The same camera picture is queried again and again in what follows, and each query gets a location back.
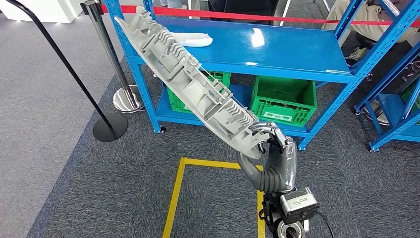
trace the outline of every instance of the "pants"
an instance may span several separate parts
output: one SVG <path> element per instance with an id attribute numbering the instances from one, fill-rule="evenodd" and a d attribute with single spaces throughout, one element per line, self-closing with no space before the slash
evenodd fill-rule
<path id="1" fill-rule="evenodd" d="M 181 0 L 160 0 L 160 5 L 168 6 L 169 8 L 181 8 Z"/>
<path id="2" fill-rule="evenodd" d="M 340 20 L 344 14 L 344 11 L 347 9 L 347 6 L 350 4 L 350 0 L 336 0 L 334 5 L 331 8 L 331 12 L 329 13 L 327 20 Z M 363 3 L 359 10 L 353 17 L 354 21 L 381 21 L 378 17 L 378 13 L 381 11 L 381 7 L 377 5 L 368 6 L 367 4 Z M 325 30 L 334 30 L 337 24 L 333 23 L 326 23 L 323 25 L 323 29 Z M 343 32 L 338 44 L 340 46 L 343 45 L 346 38 L 349 36 L 350 31 L 356 31 L 357 33 L 371 39 L 374 41 L 378 41 L 382 34 L 388 29 L 388 26 L 376 26 L 376 25 L 352 25 L 350 24 L 349 27 Z M 417 28 L 409 27 L 401 36 L 401 38 L 397 41 L 403 42 L 405 41 L 412 33 L 416 32 Z"/>

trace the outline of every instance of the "blue shelf surface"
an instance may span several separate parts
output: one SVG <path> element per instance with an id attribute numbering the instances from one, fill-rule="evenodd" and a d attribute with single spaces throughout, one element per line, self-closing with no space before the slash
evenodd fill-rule
<path id="1" fill-rule="evenodd" d="M 156 21 L 171 32 L 211 36 L 209 46 L 186 47 L 207 70 L 338 83 L 353 80 L 333 31 L 167 17 Z M 139 56 L 136 61 L 144 63 Z"/>
<path id="2" fill-rule="evenodd" d="M 395 126 L 404 110 L 405 103 L 400 95 L 395 94 L 380 93 L 378 98 L 386 118 L 392 126 Z M 420 142 L 420 125 L 412 125 L 393 139 Z"/>
<path id="3" fill-rule="evenodd" d="M 236 100 L 238 100 L 244 107 L 249 107 L 251 101 L 251 87 L 231 85 L 229 89 L 232 91 Z M 156 109 L 156 117 L 159 121 L 204 125 L 194 114 L 172 111 L 166 87 L 163 87 L 162 94 L 160 96 L 160 100 Z M 304 137 L 308 134 L 305 126 L 297 127 L 279 124 L 279 127 L 286 135 L 289 136 Z"/>

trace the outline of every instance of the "red rope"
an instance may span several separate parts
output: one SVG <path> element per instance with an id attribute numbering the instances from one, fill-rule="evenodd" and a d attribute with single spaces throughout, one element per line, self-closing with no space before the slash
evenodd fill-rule
<path id="1" fill-rule="evenodd" d="M 287 22 L 304 22 L 304 23 L 338 23 L 338 20 L 324 20 L 316 18 L 301 18 L 301 17 L 280 17 L 280 16 L 259 16 L 259 15 L 247 15 L 238 13 L 228 12 L 215 12 L 215 11 L 200 11 L 200 10 L 182 10 L 178 8 L 168 7 L 153 7 L 155 14 L 158 15 L 170 15 L 170 16 L 197 16 L 197 17 L 208 17 L 208 18 L 223 18 L 223 19 L 240 19 L 240 20 L 258 20 L 258 21 L 287 21 Z M 108 12 L 106 5 L 102 5 L 102 10 Z M 135 13 L 135 5 L 122 5 L 121 10 L 123 13 Z M 392 21 L 352 21 L 354 25 L 383 25 L 389 26 Z M 412 24 L 413 27 L 420 27 L 420 21 L 415 21 Z"/>

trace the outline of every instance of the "white plastic part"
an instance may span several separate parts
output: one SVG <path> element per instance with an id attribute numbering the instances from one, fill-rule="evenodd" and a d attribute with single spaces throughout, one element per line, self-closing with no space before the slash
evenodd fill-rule
<path id="1" fill-rule="evenodd" d="M 246 156 L 258 159 L 257 147 L 269 134 L 253 134 L 250 126 L 257 117 L 233 100 L 222 83 L 210 82 L 200 72 L 201 64 L 171 33 L 153 21 L 142 6 L 128 24 L 119 17 L 129 42 L 150 69 L 220 139 Z"/>
<path id="2" fill-rule="evenodd" d="M 177 33 L 171 32 L 176 42 L 183 46 L 204 47 L 213 42 L 213 38 L 204 33 Z"/>

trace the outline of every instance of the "green crate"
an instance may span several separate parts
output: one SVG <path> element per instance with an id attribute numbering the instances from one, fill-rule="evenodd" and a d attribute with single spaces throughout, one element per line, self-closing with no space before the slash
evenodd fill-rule
<path id="1" fill-rule="evenodd" d="M 404 103 L 407 103 L 410 99 L 411 92 L 413 91 L 413 88 L 416 86 L 417 80 L 414 81 L 410 86 L 408 86 L 404 91 L 401 92 L 400 96 Z M 411 108 L 411 112 L 415 112 L 420 108 L 420 95 L 417 96 L 416 101 L 414 102 L 413 107 Z"/>
<path id="2" fill-rule="evenodd" d="M 226 87 L 229 87 L 230 73 L 209 71 L 209 74 L 213 76 L 213 78 L 209 76 L 209 74 L 207 74 L 206 72 L 202 71 L 201 73 L 207 76 L 210 82 L 213 82 L 213 78 L 215 78 L 219 82 L 223 83 Z M 188 109 L 188 107 L 186 107 L 185 104 L 169 88 L 168 88 L 168 95 L 169 95 L 169 103 L 171 104 L 172 111 L 192 114 L 192 112 Z"/>
<path id="3" fill-rule="evenodd" d="M 302 127 L 317 109 L 314 81 L 256 76 L 251 111 L 258 118 Z"/>

